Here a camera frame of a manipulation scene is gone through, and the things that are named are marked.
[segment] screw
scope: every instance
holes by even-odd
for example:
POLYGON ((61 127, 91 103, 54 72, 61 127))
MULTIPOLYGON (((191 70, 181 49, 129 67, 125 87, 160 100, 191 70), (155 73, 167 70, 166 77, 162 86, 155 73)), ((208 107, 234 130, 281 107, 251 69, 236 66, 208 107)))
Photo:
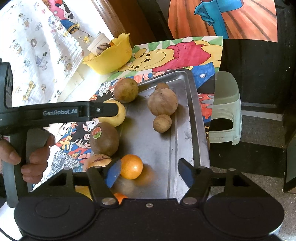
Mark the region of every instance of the screw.
POLYGON ((197 203, 197 200, 194 197, 186 197, 183 199, 183 203, 186 205, 194 205, 197 203))
POLYGON ((110 205, 113 205, 115 203, 116 203, 116 200, 114 198, 112 198, 112 197, 105 197, 105 198, 102 199, 102 204, 104 204, 104 205, 110 206, 110 205))

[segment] yellow bowl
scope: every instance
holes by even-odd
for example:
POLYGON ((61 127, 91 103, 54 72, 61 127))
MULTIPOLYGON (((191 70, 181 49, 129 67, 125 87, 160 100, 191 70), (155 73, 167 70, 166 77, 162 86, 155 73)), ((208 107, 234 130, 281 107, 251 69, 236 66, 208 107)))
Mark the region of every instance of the yellow bowl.
POLYGON ((118 38, 113 39, 113 46, 107 48, 102 54, 93 58, 91 61, 84 61, 98 74, 109 74, 124 66, 132 55, 132 49, 129 42, 130 34, 121 34, 118 38))

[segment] stainless steel tray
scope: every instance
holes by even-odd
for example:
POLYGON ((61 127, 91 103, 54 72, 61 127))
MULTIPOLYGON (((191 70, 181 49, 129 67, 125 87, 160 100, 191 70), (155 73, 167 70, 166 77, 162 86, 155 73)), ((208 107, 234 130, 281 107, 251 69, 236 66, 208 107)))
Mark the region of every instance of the stainless steel tray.
POLYGON ((139 95, 125 105, 126 119, 119 126, 118 155, 135 154, 143 163, 143 173, 135 180, 119 177, 113 186, 129 198, 177 198, 188 188, 178 172, 178 160, 185 158, 194 166, 210 167, 207 141, 198 94, 192 72, 171 71, 139 84, 139 95), (167 83, 179 100, 171 116, 172 127, 157 133, 152 126, 155 116, 147 102, 158 83, 167 83))

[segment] human hand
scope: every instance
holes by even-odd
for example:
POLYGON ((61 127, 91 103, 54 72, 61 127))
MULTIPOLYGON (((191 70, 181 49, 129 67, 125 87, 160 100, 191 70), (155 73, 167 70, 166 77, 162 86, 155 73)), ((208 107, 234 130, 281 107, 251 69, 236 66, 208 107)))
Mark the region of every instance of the human hand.
MULTIPOLYGON (((30 155, 30 163, 22 166, 22 178, 28 183, 37 184, 43 177, 43 172, 47 168, 47 159, 50 155, 50 148, 55 144, 53 135, 50 135, 44 147, 37 149, 30 155)), ((21 157, 17 154, 10 143, 4 139, 0 140, 0 160, 16 165, 21 161, 21 157)), ((0 161, 0 172, 2 172, 2 163, 0 161)))

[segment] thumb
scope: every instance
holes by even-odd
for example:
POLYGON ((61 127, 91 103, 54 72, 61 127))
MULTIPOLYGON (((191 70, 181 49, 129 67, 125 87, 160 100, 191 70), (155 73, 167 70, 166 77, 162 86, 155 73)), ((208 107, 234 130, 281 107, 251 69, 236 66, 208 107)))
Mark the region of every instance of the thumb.
POLYGON ((0 140, 0 159, 3 161, 16 165, 21 161, 21 157, 17 154, 15 149, 6 140, 0 140))

